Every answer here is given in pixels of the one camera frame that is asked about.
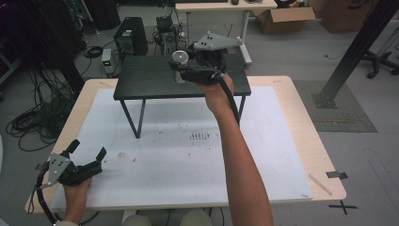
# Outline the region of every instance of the wooden table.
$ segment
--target wooden table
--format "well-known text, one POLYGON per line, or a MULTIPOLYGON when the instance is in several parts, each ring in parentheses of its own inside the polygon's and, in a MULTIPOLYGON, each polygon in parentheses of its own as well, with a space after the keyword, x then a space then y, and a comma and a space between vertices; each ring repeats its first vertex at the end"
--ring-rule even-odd
MULTIPOLYGON (((343 200, 346 197, 343 184, 339 178, 330 179, 326 175, 326 172, 335 171, 334 166, 291 78, 288 76, 249 76, 248 81, 251 86, 272 86, 274 88, 308 176, 313 192, 312 201, 343 200)), ((117 82, 117 79, 92 79, 86 82, 53 152, 61 153, 77 138, 97 90, 114 89, 117 82)), ((43 190, 44 198, 49 205, 54 199, 57 186, 59 184, 43 190)), ((39 206, 36 198, 34 202, 35 206, 39 206)), ((35 213, 40 212, 42 212, 41 208, 37 207, 35 213)))
POLYGON ((234 6, 231 3, 231 0, 227 3, 183 3, 176 4, 176 9, 178 11, 182 11, 186 13, 187 19, 187 40, 188 43, 191 43, 190 40, 190 13, 194 11, 234 11, 241 10, 243 11, 243 26, 241 28, 241 40, 243 40, 242 45, 240 45, 241 53, 243 54, 246 65, 251 65, 252 60, 250 59, 247 47, 245 45, 246 33, 247 33, 247 22, 249 18, 250 10, 267 10, 271 8, 276 8, 277 4, 274 0, 263 0, 262 3, 253 3, 250 4, 244 0, 239 1, 238 5, 234 6))

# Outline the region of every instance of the cardboard box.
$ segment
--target cardboard box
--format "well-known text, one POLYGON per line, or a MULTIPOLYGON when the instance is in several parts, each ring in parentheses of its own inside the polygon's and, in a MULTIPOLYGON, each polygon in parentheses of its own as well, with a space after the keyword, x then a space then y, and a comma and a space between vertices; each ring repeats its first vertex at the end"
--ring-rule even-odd
POLYGON ((359 31, 377 0, 329 0, 321 24, 331 33, 359 31))
POLYGON ((276 8, 254 14, 256 24, 265 34, 301 31, 305 21, 316 19, 313 8, 276 8))
POLYGON ((314 10, 316 18, 322 18, 327 9, 328 0, 310 0, 309 5, 314 10))

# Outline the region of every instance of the hand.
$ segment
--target hand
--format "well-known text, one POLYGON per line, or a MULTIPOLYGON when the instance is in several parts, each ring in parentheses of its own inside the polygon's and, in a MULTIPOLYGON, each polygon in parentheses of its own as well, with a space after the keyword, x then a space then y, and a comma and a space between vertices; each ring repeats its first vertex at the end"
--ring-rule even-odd
MULTIPOLYGON (((225 80, 231 93, 234 93, 234 84, 232 83, 230 76, 226 74, 223 79, 225 80)), ((206 104, 215 115, 223 114, 226 111, 231 111, 229 99, 219 84, 193 84, 203 91, 205 94, 206 104)))
POLYGON ((67 210, 64 218, 65 221, 79 224, 79 221, 86 210, 88 187, 90 184, 91 178, 88 178, 79 186, 64 186, 65 198, 67 201, 67 210))

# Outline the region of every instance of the cardboard box flap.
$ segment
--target cardboard box flap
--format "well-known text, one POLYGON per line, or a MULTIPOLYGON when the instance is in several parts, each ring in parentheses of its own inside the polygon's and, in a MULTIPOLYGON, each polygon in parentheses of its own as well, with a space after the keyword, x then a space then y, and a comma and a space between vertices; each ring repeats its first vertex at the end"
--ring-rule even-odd
POLYGON ((273 23, 315 20, 313 8, 271 9, 273 23))

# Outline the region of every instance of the black pillar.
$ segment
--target black pillar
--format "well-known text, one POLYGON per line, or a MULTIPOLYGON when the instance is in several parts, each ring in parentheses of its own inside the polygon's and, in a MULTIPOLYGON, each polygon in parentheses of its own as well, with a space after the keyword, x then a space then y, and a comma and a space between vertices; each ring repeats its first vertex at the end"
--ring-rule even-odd
POLYGON ((398 9, 398 0, 379 0, 322 91, 313 95, 313 100, 317 107, 335 107, 334 98, 337 96, 338 91, 398 9))

